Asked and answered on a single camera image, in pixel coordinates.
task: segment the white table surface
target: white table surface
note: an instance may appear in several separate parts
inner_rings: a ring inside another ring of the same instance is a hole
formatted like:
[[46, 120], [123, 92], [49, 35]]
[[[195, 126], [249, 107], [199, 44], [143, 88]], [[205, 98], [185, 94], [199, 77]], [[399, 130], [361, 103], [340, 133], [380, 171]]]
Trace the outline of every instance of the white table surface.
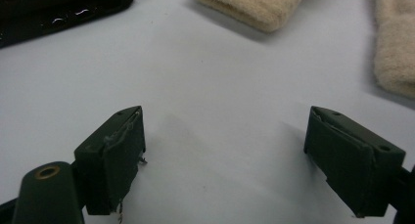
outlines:
[[[194, 0], [135, 0], [119, 14], [0, 50], [0, 202], [23, 176], [140, 105], [149, 164], [124, 222], [376, 223], [358, 219], [303, 153], [309, 108], [342, 112], [415, 163], [415, 101], [372, 73], [374, 0], [303, 0], [258, 32]], [[86, 223], [117, 223], [117, 215]]]

